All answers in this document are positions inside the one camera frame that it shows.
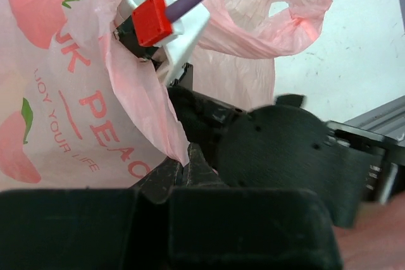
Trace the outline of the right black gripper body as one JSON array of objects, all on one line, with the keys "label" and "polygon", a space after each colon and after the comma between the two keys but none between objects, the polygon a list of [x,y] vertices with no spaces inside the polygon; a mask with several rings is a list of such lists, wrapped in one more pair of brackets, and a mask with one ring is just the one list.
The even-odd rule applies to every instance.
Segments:
[{"label": "right black gripper body", "polygon": [[227,185],[310,190],[334,225],[353,225],[360,161],[315,115],[285,102],[245,112],[179,86],[168,93],[188,141]]}]

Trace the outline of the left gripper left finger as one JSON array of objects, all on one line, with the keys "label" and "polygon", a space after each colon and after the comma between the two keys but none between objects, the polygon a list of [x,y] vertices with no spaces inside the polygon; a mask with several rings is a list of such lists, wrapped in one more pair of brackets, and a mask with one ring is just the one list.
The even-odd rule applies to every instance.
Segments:
[{"label": "left gripper left finger", "polygon": [[130,188],[1,192],[2,269],[166,269],[171,159]]}]

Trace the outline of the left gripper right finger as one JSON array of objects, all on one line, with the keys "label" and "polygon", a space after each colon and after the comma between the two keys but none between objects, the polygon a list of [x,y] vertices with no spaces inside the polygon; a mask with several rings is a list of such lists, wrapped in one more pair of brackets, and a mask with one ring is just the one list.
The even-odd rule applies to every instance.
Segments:
[{"label": "left gripper right finger", "polygon": [[342,269],[330,216],[307,190],[229,188],[199,146],[168,199],[173,269]]}]

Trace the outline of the pink plastic bag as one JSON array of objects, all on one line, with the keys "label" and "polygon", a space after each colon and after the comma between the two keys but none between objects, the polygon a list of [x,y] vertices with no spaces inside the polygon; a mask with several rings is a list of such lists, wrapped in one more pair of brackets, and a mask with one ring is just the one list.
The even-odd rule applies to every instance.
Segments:
[{"label": "pink plastic bag", "polygon": [[[274,60],[309,47],[333,0],[205,0],[193,88],[270,104]],[[130,187],[187,140],[158,83],[113,37],[121,0],[1,0],[1,188]]]}]

